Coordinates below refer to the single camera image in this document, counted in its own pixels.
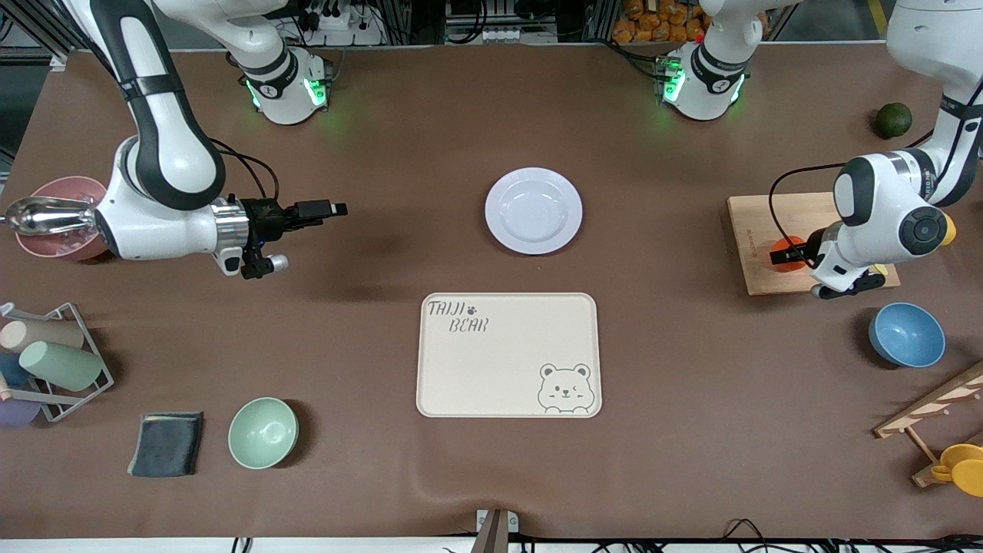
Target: metal ladle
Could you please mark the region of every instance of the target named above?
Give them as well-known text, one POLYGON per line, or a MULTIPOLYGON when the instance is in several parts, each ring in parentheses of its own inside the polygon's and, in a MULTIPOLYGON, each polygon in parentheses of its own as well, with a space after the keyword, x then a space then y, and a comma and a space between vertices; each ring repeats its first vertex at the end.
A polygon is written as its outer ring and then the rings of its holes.
POLYGON ((6 222, 23 236, 61 234, 95 227, 94 205, 81 200, 31 196, 7 208, 0 222, 6 222))

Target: yellow cup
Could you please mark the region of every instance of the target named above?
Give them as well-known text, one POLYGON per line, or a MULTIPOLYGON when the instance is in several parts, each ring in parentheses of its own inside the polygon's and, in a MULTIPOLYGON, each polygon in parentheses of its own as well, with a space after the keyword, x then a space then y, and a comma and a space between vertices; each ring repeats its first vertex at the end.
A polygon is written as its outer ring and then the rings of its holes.
POLYGON ((953 482, 965 493, 983 497, 983 448, 956 444, 942 452, 939 464, 932 467, 932 477, 953 482))

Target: bear cartoon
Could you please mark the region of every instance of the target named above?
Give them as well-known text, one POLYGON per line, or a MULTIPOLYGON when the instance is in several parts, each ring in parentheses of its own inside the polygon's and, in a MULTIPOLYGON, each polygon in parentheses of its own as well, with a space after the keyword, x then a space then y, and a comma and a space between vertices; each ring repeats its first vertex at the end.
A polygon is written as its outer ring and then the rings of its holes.
POLYGON ((543 386, 540 405, 547 413, 586 413, 594 404, 594 391, 587 380, 591 369, 583 363, 572 369, 557 369, 547 363, 540 368, 543 386))

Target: dark gray cloth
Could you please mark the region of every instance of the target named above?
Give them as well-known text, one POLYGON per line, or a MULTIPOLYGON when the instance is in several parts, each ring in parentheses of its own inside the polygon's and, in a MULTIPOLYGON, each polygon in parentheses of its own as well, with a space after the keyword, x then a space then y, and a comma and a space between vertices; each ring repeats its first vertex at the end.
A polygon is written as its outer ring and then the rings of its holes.
POLYGON ((137 451, 127 472, 145 478, 194 474, 203 421, 200 412, 141 415, 137 451))

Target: beige cup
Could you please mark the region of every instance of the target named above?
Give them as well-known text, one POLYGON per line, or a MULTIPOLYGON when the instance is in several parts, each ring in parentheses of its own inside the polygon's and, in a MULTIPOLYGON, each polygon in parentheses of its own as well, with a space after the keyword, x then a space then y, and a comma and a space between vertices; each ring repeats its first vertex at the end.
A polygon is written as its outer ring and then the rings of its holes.
POLYGON ((78 323, 69 321, 11 321, 0 330, 0 346, 11 351, 24 351, 36 341, 82 349, 86 337, 78 323))

